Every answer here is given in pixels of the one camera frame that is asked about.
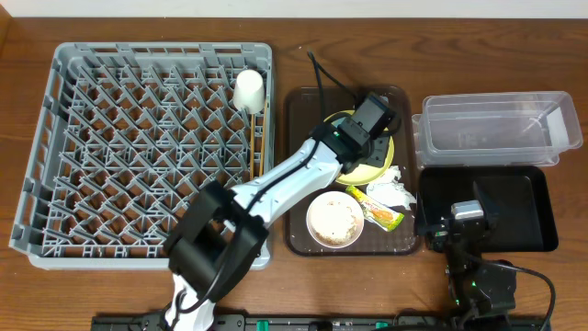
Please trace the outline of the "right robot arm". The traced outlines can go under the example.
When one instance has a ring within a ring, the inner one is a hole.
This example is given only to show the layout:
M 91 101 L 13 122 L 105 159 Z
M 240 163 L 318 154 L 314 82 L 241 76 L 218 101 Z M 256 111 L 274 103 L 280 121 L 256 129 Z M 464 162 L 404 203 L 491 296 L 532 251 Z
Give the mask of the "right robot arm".
M 456 303 L 450 324 L 456 330 L 504 325 L 506 313 L 515 308 L 515 273 L 481 256 L 481 244 L 497 227 L 496 206 L 477 183 L 472 192 L 473 199 L 451 204 L 417 194 L 415 231 L 429 249 L 446 257 L 448 291 Z

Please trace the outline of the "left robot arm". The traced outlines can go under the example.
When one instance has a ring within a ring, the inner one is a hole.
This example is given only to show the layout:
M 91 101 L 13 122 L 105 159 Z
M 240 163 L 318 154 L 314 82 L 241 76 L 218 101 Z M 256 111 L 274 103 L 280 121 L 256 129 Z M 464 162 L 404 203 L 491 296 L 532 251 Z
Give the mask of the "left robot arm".
M 214 305 L 246 275 L 270 225 L 313 192 L 330 186 L 390 137 L 391 118 L 354 113 L 317 126 L 300 149 L 263 176 L 225 188 L 208 183 L 164 241 L 175 294 L 164 320 L 169 330 L 206 330 Z

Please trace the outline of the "white cup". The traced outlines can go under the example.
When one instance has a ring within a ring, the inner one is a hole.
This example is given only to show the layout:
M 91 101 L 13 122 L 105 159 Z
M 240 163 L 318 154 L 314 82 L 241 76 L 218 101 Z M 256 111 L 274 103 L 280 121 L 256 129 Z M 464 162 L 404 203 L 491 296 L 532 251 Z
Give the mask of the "white cup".
M 245 110 L 249 114 L 263 110 L 266 93 L 262 75 L 251 69 L 240 72 L 236 78 L 232 101 L 238 110 Z

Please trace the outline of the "wooden chopstick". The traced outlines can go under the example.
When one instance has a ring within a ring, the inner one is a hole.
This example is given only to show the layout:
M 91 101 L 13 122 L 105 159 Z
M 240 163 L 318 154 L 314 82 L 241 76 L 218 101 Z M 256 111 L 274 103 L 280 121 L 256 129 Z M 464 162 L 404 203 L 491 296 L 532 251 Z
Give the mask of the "wooden chopstick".
M 250 116 L 250 158 L 249 176 L 250 181 L 254 180 L 254 154 L 255 154 L 255 114 Z
M 260 165 L 258 176 L 261 177 L 264 174 L 265 167 L 265 147 L 266 147 L 266 119 L 268 114 L 268 101 L 265 102 L 264 117 L 262 122 L 262 140 L 261 140 L 261 152 L 260 152 Z

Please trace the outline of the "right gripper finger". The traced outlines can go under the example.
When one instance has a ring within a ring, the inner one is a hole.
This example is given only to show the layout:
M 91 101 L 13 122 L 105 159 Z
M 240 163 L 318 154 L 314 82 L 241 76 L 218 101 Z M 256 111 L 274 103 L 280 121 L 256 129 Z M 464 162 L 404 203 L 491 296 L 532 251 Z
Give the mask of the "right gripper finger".
M 426 216 L 426 210 L 425 210 L 425 205 L 424 205 L 424 199 L 423 199 L 423 195 L 421 192 L 418 192 L 416 194 L 416 199 L 417 199 L 417 203 L 416 203 L 415 222 L 416 223 L 427 223 L 427 216 Z
M 485 219 L 487 221 L 496 221 L 499 217 L 500 211 L 498 205 L 491 199 L 487 192 L 476 181 L 473 182 L 473 192 L 476 197 L 476 200 L 479 202 L 482 208 Z

